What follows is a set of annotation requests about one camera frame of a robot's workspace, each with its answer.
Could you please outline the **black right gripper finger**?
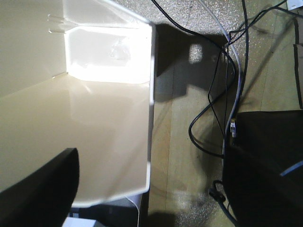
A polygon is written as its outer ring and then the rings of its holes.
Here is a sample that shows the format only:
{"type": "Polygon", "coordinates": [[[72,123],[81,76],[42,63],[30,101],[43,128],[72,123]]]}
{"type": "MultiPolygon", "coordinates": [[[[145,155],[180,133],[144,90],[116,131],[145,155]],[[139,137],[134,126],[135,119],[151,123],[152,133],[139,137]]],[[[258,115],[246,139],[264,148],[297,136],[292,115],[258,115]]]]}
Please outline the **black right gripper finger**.
{"type": "Polygon", "coordinates": [[[0,194],[2,227],[61,227],[79,186],[79,154],[67,148],[0,194]]]}

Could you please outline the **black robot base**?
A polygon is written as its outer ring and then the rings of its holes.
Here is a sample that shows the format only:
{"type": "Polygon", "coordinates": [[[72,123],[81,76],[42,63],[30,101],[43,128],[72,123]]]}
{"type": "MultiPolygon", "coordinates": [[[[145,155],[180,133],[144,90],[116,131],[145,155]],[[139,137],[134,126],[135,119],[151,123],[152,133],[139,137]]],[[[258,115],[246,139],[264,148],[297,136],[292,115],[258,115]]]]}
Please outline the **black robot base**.
{"type": "Polygon", "coordinates": [[[303,113],[242,112],[227,147],[223,187],[240,227],[303,224],[303,113]]]}

